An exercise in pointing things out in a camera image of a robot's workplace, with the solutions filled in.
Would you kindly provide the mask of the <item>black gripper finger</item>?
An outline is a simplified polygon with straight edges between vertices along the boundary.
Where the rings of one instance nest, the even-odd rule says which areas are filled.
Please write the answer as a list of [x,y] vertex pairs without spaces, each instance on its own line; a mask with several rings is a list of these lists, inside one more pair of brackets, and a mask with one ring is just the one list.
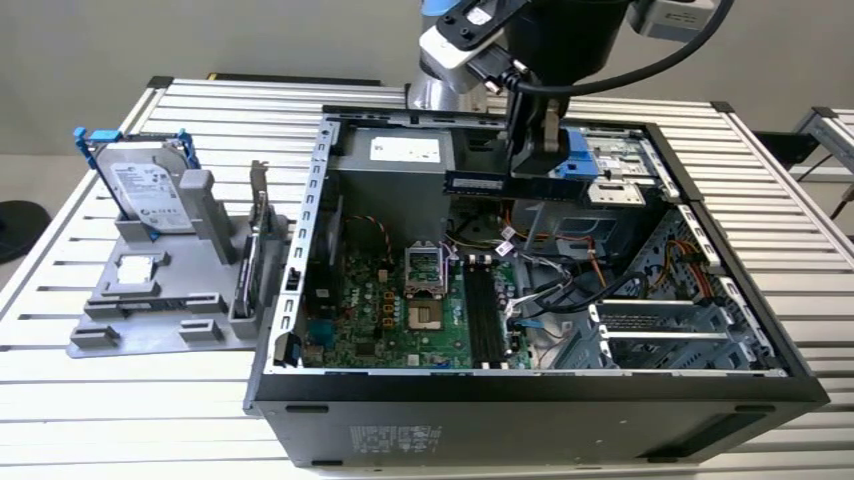
[[567,103],[544,97],[511,97],[507,107],[507,161],[512,176],[546,175],[568,156],[562,127]]

